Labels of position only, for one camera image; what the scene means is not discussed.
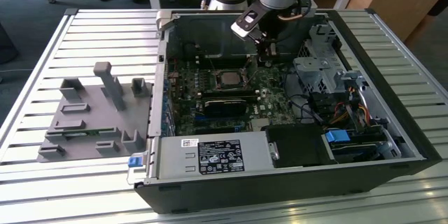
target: warning label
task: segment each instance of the warning label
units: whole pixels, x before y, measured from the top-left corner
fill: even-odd
[[[244,171],[240,140],[197,143],[197,152],[203,175]]]

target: metal slat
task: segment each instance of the metal slat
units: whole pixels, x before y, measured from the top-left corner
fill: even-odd
[[[419,75],[420,72],[412,65],[408,66],[396,66],[396,67],[379,67],[377,68],[384,77],[387,76],[411,76]]]
[[[385,36],[385,33],[380,29],[356,29],[352,31],[352,33],[355,36],[360,36],[360,35]]]
[[[376,23],[348,23],[347,26],[351,30],[357,29],[380,29]]]
[[[399,50],[367,50],[365,52],[371,58],[404,57],[403,53]]]
[[[3,184],[0,202],[132,190],[133,186],[128,184],[125,176],[123,173]]]
[[[65,49],[56,52],[55,58],[84,58],[101,56],[156,55],[156,47]]]
[[[369,14],[367,12],[360,11],[349,11],[349,12],[339,12],[341,17],[369,17]]]
[[[447,124],[448,116],[441,117],[441,118],[416,119],[415,122],[419,124],[421,130],[448,129],[448,124]]]
[[[133,13],[77,13],[75,19],[80,18],[155,18],[155,12],[133,12]]]
[[[64,41],[60,49],[83,49],[83,48],[115,48],[115,47],[156,47],[156,39],[129,39],[129,40],[87,40],[87,41]]]
[[[112,33],[120,31],[157,31],[155,25],[137,26],[71,26],[67,33]]]
[[[436,105],[436,106],[423,106],[423,107],[411,107],[408,108],[408,112],[412,117],[421,118],[425,116],[448,116],[448,106],[447,105]]]
[[[432,144],[448,144],[448,136],[429,138]]]
[[[19,215],[17,213],[24,209],[29,209],[31,212],[25,215]],[[35,222],[36,220],[52,220],[75,216],[88,217],[91,215],[132,210],[151,211],[148,204],[144,202],[140,196],[133,193],[120,193],[47,201],[43,200],[39,202],[0,206],[4,223],[25,221]]]
[[[123,65],[143,65],[157,63],[159,57],[156,56],[125,56],[125,57],[91,57],[73,59],[55,59],[49,62],[51,67],[87,67],[95,66],[100,61],[111,62],[112,66]]]
[[[444,101],[437,99],[427,99],[427,100],[413,100],[413,101],[403,101],[404,106],[417,106],[417,105],[425,105],[425,104],[444,104]]]
[[[20,173],[32,170],[52,170],[52,169],[67,169],[73,167],[93,167],[93,166],[107,166],[117,164],[128,164],[129,157],[113,157],[113,158],[97,158],[97,159],[84,159],[76,161],[64,161],[64,162],[51,162],[51,163],[27,163],[27,164],[8,164],[0,166],[0,173]]]
[[[80,175],[103,175],[109,173],[125,173],[128,171],[127,164],[101,165],[87,167],[72,167],[64,169],[32,170],[20,173],[0,173],[0,180],[4,182],[27,181],[31,179],[56,179],[64,177],[76,177]]]
[[[427,79],[419,74],[412,76],[385,76],[384,78],[389,85],[424,84],[428,82]]]
[[[153,83],[153,74],[140,75],[140,76],[119,76],[117,79],[121,84],[131,83],[133,78],[144,78],[147,82]],[[45,79],[40,82],[40,89],[57,89],[63,84],[64,79]],[[87,85],[103,85],[101,79],[99,77],[81,77],[79,81],[84,86]]]
[[[51,121],[53,119],[52,115],[36,115],[25,116],[21,119],[19,128],[20,129],[33,129],[33,128],[47,128],[49,127]]]
[[[435,89],[428,84],[392,86],[392,89],[397,95],[416,95],[416,94],[433,94]]]
[[[439,131],[425,131],[427,137],[443,137],[448,136],[448,130],[439,130]]]
[[[47,130],[39,131],[17,131],[13,135],[9,144],[35,144],[41,143],[44,141]]]
[[[101,39],[156,39],[156,35],[156,32],[67,34],[64,41]]]
[[[148,66],[115,66],[112,67],[112,75],[137,75],[155,73],[156,67]],[[76,68],[51,68],[45,70],[47,78],[64,78],[64,77],[92,77],[93,67],[76,67]]]
[[[44,113],[55,113],[57,110],[59,102],[43,102],[43,103],[31,103],[23,109],[25,110],[25,114],[44,114]]]
[[[361,43],[364,50],[396,50],[397,47],[392,43]],[[341,50],[348,50],[348,45],[341,46]]]
[[[79,13],[156,13],[157,9],[80,9]]]
[[[360,43],[391,42],[391,39],[387,36],[356,36],[356,39]]]
[[[153,18],[129,18],[129,19],[75,19],[73,26],[96,26],[96,25],[155,25]]]
[[[352,58],[347,58],[347,61],[351,66],[356,66],[356,61]],[[389,67],[389,66],[407,66],[411,65],[411,62],[407,58],[391,58],[391,59],[381,59],[373,58],[372,59],[376,67]]]
[[[371,17],[343,17],[343,20],[351,24],[351,23],[375,23],[375,21],[371,19]]]
[[[31,97],[32,101],[59,101],[63,98],[63,94],[59,90],[41,90],[33,93]]]

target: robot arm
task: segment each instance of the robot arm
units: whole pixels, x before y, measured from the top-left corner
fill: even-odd
[[[271,44],[285,27],[284,22],[300,19],[309,12],[291,16],[297,0],[256,0],[232,24],[232,30],[243,39],[251,38],[257,46],[261,60],[269,60]]]

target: blue latch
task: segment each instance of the blue latch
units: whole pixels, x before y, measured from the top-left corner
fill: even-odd
[[[143,166],[143,157],[129,157],[128,167],[141,167]]]
[[[348,133],[345,130],[333,130],[325,133],[327,141],[331,142],[347,142],[349,141]]]

